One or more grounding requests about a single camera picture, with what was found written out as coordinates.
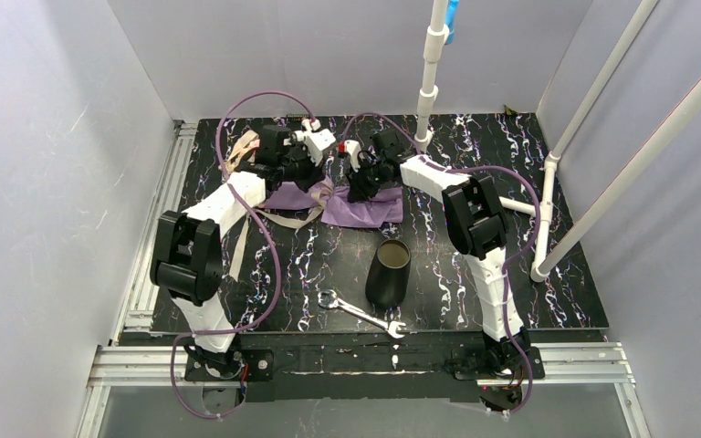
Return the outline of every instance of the gray wall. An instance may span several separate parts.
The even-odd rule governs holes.
[[[434,111],[536,110],[591,1],[462,2]],[[432,0],[109,3],[175,119],[219,117],[262,89],[290,91],[324,115],[415,112]],[[273,98],[238,114],[291,111],[299,107]]]
[[[591,8],[539,108],[549,144],[637,4],[593,14],[606,7],[602,3],[609,2]],[[585,212],[700,75],[701,0],[661,0],[564,154],[559,177],[574,216]],[[556,89],[561,81],[575,87]],[[701,114],[582,246],[610,337],[627,349],[653,435],[701,436]]]
[[[0,1],[0,437],[69,437],[173,125],[105,2]]]

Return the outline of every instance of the black marble table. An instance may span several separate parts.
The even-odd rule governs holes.
[[[393,116],[409,132],[415,130],[415,117]],[[348,117],[322,117],[322,126],[340,136]],[[187,170],[180,210],[202,201],[222,183],[214,152],[214,132],[219,120],[201,120]],[[508,167],[526,177],[540,195],[544,172],[542,163],[547,149],[536,116],[522,114],[442,115],[431,118],[434,140],[431,157],[443,165],[457,168],[485,164]],[[283,119],[237,119],[226,125],[226,145],[232,145],[247,129],[264,124],[286,125]],[[370,135],[386,128],[373,117],[357,120],[350,128],[352,138],[369,145]],[[331,157],[327,175],[337,184],[347,164]],[[530,203],[518,182],[506,175],[493,175],[502,196]],[[375,312],[381,317],[407,323],[414,331],[481,330],[482,313],[473,279],[462,257],[450,243],[440,203],[415,189],[403,189],[404,221],[384,224],[380,229],[359,230],[326,225],[320,220],[295,231],[270,223],[283,272],[283,290],[273,314],[256,332],[359,332],[377,331],[341,311],[318,306],[318,292],[335,288],[346,300]],[[555,211],[550,247],[572,225],[568,207],[558,184],[554,193]],[[289,213],[304,217],[306,212]],[[507,211],[511,229],[507,236],[507,255],[516,253],[531,233],[532,220],[525,214]],[[236,224],[222,242],[225,267],[243,221]],[[364,282],[377,245],[386,238],[403,240],[413,255],[407,298],[396,309],[374,309],[364,297]],[[518,312],[532,329],[605,329],[608,327],[603,306],[595,290],[587,261],[577,245],[549,279],[540,284],[530,281],[528,272],[532,252],[521,257],[509,270]],[[247,323],[258,316],[272,299],[275,278],[272,256],[264,236],[253,222],[248,232],[240,282],[225,276],[219,293],[227,317],[235,324]],[[188,331],[178,308],[161,293],[153,314],[152,331],[174,333]]]

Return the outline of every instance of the purple cable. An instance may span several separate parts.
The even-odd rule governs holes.
[[[222,129],[224,128],[224,124],[229,118],[230,113],[234,111],[237,107],[242,105],[244,102],[251,100],[257,96],[264,96],[264,95],[279,95],[279,96],[285,96],[287,98],[295,100],[297,103],[302,105],[302,107],[308,112],[308,115],[314,119],[315,117],[313,116],[313,112],[310,111],[310,109],[305,106],[304,103],[302,103],[301,100],[297,99],[296,97],[283,92],[283,91],[277,91],[277,90],[268,90],[268,91],[261,91],[255,94],[252,94],[248,97],[243,98],[239,102],[237,102],[235,105],[233,105],[230,109],[227,110],[227,113],[225,116],[219,121],[219,126],[216,128],[216,142],[215,142],[215,147],[216,147],[216,157],[219,159],[220,167],[222,169],[222,174],[224,175],[225,179],[229,177],[229,174],[227,173],[226,167],[224,166],[224,155],[222,154],[222,147],[221,147],[221,132]],[[281,291],[281,271],[280,271],[280,259],[278,258],[277,255],[277,250],[276,250],[276,244],[273,242],[273,237],[270,235],[269,230],[267,230],[267,227],[265,226],[265,223],[262,222],[262,219],[259,218],[259,216],[256,214],[254,209],[251,207],[251,205],[248,205],[245,199],[243,199],[240,194],[235,190],[235,187],[232,185],[229,185],[230,193],[235,197],[235,199],[243,205],[243,208],[246,209],[246,211],[251,215],[252,218],[254,218],[254,222],[256,222],[256,225],[259,227],[260,230],[262,230],[262,234],[265,235],[265,240],[267,240],[267,245],[270,247],[270,253],[273,255],[273,262],[276,265],[276,290],[275,290],[275,295],[273,296],[273,299],[270,301],[270,305],[267,306],[265,309],[265,312],[262,313],[262,315],[259,316],[259,318],[254,319],[252,322],[241,326],[241,327],[236,327],[236,328],[231,328],[228,330],[198,330],[194,334],[193,333],[182,333],[173,340],[173,348],[171,350],[171,386],[173,387],[173,393],[176,394],[176,399],[178,399],[179,403],[187,410],[189,413],[192,415],[199,417],[199,418],[204,418],[207,420],[214,420],[217,418],[224,418],[227,415],[235,412],[243,406],[243,403],[238,404],[236,407],[232,408],[231,410],[224,412],[224,413],[218,413],[218,414],[206,414],[206,413],[201,413],[196,411],[195,409],[192,408],[192,406],[187,403],[181,393],[179,392],[179,388],[176,385],[176,375],[175,375],[175,368],[176,368],[176,350],[178,349],[179,342],[182,339],[190,338],[190,337],[196,337],[196,336],[216,336],[216,335],[229,335],[232,333],[240,333],[242,331],[246,331],[248,329],[253,329],[256,326],[259,325],[262,321],[265,320],[265,318],[269,317],[271,313],[273,313],[273,310],[276,307],[276,304],[278,302],[278,298],[280,297],[280,291]]]
[[[530,185],[530,182],[526,181],[525,178],[517,174],[516,172],[513,172],[506,167],[501,167],[501,166],[479,166],[479,167],[469,167],[466,169],[449,169],[447,170],[448,173],[466,173],[466,172],[487,172],[487,171],[498,171],[498,172],[503,172],[506,173],[507,175],[511,175],[514,178],[516,178],[520,183],[525,187],[526,192],[530,195],[530,197],[533,199],[533,209],[536,211],[536,218],[533,221],[533,238],[529,239],[528,242],[520,248],[519,252],[510,256],[507,258],[507,260],[504,261],[504,264],[501,266],[501,271],[506,274],[509,265],[520,258],[525,252],[529,251],[530,248],[533,247],[533,244],[536,240],[536,236],[539,235],[539,226],[541,225],[541,211],[539,208],[539,198],[536,195],[536,192],[533,191],[533,186]],[[528,389],[525,391],[525,396],[523,397],[522,401],[520,402],[520,405],[518,405],[516,408],[512,409],[510,413],[515,413],[522,409],[523,406],[525,406],[525,403],[528,402],[528,399],[530,398],[530,394],[533,392],[533,368],[530,366],[530,360],[528,359],[528,356],[525,354],[525,351],[519,346],[518,342],[515,340],[515,337],[512,336],[512,330],[509,327],[509,318],[507,317],[507,302],[508,302],[508,297],[509,297],[509,289],[511,289],[511,286],[509,285],[509,276],[504,275],[504,330],[507,332],[507,338],[512,342],[512,345],[515,347],[515,349],[518,351],[520,356],[522,356],[524,363],[525,363],[525,371],[528,373]]]
[[[418,153],[418,155],[422,154],[421,150],[418,149],[418,144],[415,142],[415,140],[413,140],[412,137],[410,137],[410,134],[408,134],[407,132],[404,131],[404,128],[397,125],[393,120],[389,119],[387,116],[383,116],[379,112],[372,112],[372,111],[360,112],[360,113],[356,114],[355,116],[351,117],[350,120],[348,120],[348,123],[345,124],[345,129],[342,130],[342,135],[340,135],[340,140],[346,140],[348,138],[348,130],[351,128],[351,124],[354,121],[356,121],[356,119],[358,119],[359,117],[363,117],[363,116],[376,116],[376,117],[379,117],[379,118],[389,122],[394,128],[396,128],[397,130],[399,130],[399,132],[402,133],[404,138],[406,138],[408,141],[410,141],[410,143],[413,144],[415,151]]]

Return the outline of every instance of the purple hose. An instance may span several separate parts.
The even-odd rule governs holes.
[[[410,134],[408,134],[407,132],[404,131],[404,128],[402,128],[401,126],[397,125],[393,120],[389,119],[387,116],[383,116],[383,115],[382,115],[381,113],[379,113],[379,112],[372,112],[372,111],[360,112],[360,113],[356,114],[355,116],[351,117],[350,120],[348,120],[348,123],[345,124],[345,129],[342,130],[342,135],[340,135],[340,140],[346,140],[346,139],[348,139],[348,130],[351,128],[351,124],[352,124],[354,121],[356,121],[356,119],[358,119],[359,117],[363,117],[363,116],[376,116],[376,117],[379,117],[379,118],[381,118],[381,119],[387,121],[387,122],[390,123],[394,128],[396,128],[397,130],[399,130],[399,132],[402,133],[402,135],[404,136],[404,138],[406,138],[410,143],[413,144],[413,146],[414,146],[414,148],[415,148],[415,151],[418,153],[418,155],[422,154],[421,150],[418,149],[418,144],[415,142],[415,140],[413,140],[412,137],[410,137]]]
[[[225,122],[229,118],[229,115],[234,111],[237,107],[242,105],[244,102],[251,100],[257,96],[265,96],[265,95],[279,95],[279,96],[285,96],[287,98],[295,100],[297,103],[302,105],[302,107],[308,112],[308,115],[314,119],[313,112],[305,106],[304,103],[302,103],[301,100],[297,99],[296,97],[283,92],[283,91],[277,91],[277,90],[268,90],[268,91],[261,91],[256,94],[252,94],[246,98],[243,98],[239,102],[237,102],[235,105],[233,105],[230,109],[227,110],[227,113],[225,116],[219,121],[219,126],[216,128],[216,142],[215,142],[215,147],[216,147],[216,157],[219,159],[219,164],[222,169],[222,174],[224,175],[225,179],[229,177],[229,174],[227,173],[226,167],[224,166],[225,160],[224,160],[224,155],[222,154],[222,146],[221,146],[221,132],[222,129],[224,128]],[[176,385],[176,375],[175,375],[175,368],[176,368],[176,349],[178,349],[179,342],[182,339],[190,338],[190,337],[196,337],[196,336],[216,336],[216,335],[229,335],[232,333],[240,333],[242,331],[246,331],[248,329],[253,329],[256,326],[259,325],[262,321],[265,320],[265,318],[269,317],[271,313],[273,313],[273,310],[276,308],[276,304],[278,302],[278,298],[280,297],[280,291],[281,291],[281,271],[280,271],[280,259],[278,258],[277,255],[277,250],[276,250],[276,244],[273,242],[273,236],[270,235],[269,230],[267,230],[267,227],[265,226],[265,223],[262,222],[262,219],[259,218],[259,216],[256,214],[253,208],[251,208],[251,205],[248,205],[246,200],[243,199],[243,197],[238,194],[238,192],[235,190],[235,187],[232,185],[229,186],[230,193],[235,197],[235,199],[243,205],[243,208],[246,209],[246,211],[251,214],[251,217],[254,218],[254,222],[256,222],[256,225],[259,227],[260,230],[262,230],[262,234],[265,235],[265,240],[267,240],[267,245],[270,247],[270,253],[273,255],[273,263],[276,265],[276,290],[275,290],[275,295],[273,296],[273,299],[270,301],[270,305],[267,306],[265,309],[264,313],[259,316],[259,318],[254,319],[252,322],[241,326],[241,327],[236,327],[236,328],[231,328],[228,330],[198,330],[195,331],[195,333],[183,333],[178,336],[173,340],[173,348],[171,350],[171,386],[173,387],[173,393],[176,394],[176,399],[178,399],[179,403],[187,410],[189,413],[192,415],[199,417],[199,418],[205,418],[207,420],[214,420],[217,418],[223,418],[226,417],[227,415],[237,411],[238,408],[240,408],[243,403],[238,404],[236,407],[232,408],[231,410],[224,412],[224,413],[219,413],[219,414],[206,414],[206,413],[201,413],[196,411],[195,409],[192,408],[192,406],[189,405],[189,403],[186,402],[186,400],[183,399],[181,393],[179,392],[179,388]]]
[[[507,175],[511,175],[514,178],[516,178],[522,185],[525,187],[526,192],[530,195],[530,197],[533,199],[533,209],[536,211],[536,218],[533,221],[533,238],[529,239],[528,242],[520,248],[519,252],[510,256],[507,260],[504,261],[504,265],[501,266],[501,270],[504,272],[504,274],[507,273],[509,269],[509,265],[520,258],[525,252],[529,251],[530,248],[533,247],[533,244],[536,240],[536,236],[539,235],[539,226],[541,225],[541,211],[539,208],[539,198],[536,195],[536,192],[533,191],[533,186],[530,185],[530,182],[526,181],[525,178],[517,174],[516,172],[512,172],[511,170],[507,169],[506,167],[501,167],[501,166],[479,166],[479,167],[469,167],[466,169],[449,169],[447,170],[449,173],[467,173],[467,172],[487,172],[487,171],[498,171],[498,172],[503,172],[506,173]],[[504,275],[504,329],[507,331],[507,338],[512,342],[512,345],[515,347],[515,349],[518,351],[520,356],[522,356],[524,363],[525,363],[525,371],[528,374],[528,389],[525,391],[525,396],[523,397],[522,401],[520,402],[520,405],[518,405],[516,408],[512,409],[510,413],[515,413],[522,409],[523,406],[525,406],[525,403],[528,402],[528,399],[530,398],[530,394],[533,392],[533,368],[530,366],[530,360],[528,359],[528,356],[525,354],[525,351],[519,346],[518,342],[515,340],[515,337],[512,336],[512,330],[509,328],[509,318],[507,317],[507,302],[508,302],[508,297],[509,297],[509,289],[511,286],[509,285],[509,276]]]

